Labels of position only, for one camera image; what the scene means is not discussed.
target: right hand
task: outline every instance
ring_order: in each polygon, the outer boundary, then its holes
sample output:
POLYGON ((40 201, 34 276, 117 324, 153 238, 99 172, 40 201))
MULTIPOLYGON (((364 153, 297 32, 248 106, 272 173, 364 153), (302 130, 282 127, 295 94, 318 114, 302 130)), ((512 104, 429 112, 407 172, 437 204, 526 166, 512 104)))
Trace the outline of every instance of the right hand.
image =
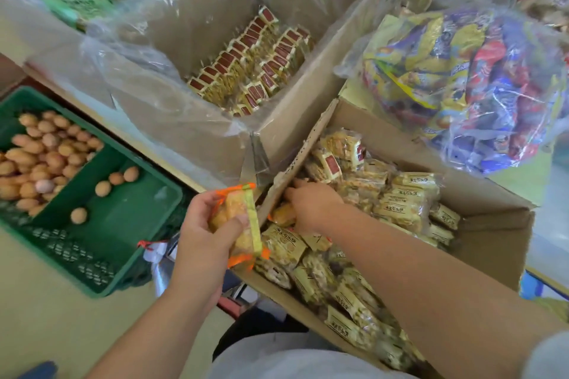
POLYGON ((296 229, 299 232, 320 232, 322 222, 330 215, 331 207, 344 204, 341 196, 325 183, 309 183, 295 178, 293 186, 284 192, 296 213, 296 229))

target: green basket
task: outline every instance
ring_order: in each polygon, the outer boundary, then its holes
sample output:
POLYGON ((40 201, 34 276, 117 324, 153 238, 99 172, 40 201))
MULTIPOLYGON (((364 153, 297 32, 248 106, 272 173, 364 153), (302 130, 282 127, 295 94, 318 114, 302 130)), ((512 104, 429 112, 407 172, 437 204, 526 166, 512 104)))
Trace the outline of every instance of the green basket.
POLYGON ((36 217, 0 201, 0 224, 43 260, 93 298, 150 281, 150 265, 142 258, 140 240, 158 241, 180 227, 192 196, 150 163, 107 134, 31 87, 20 87, 0 102, 0 150, 25 133, 18 116, 55 110, 97 136, 104 147, 73 177, 36 217), (140 177, 113 186, 106 197, 95 195, 98 182, 136 165, 140 177), (85 207, 87 222, 74 225, 73 209, 85 207))

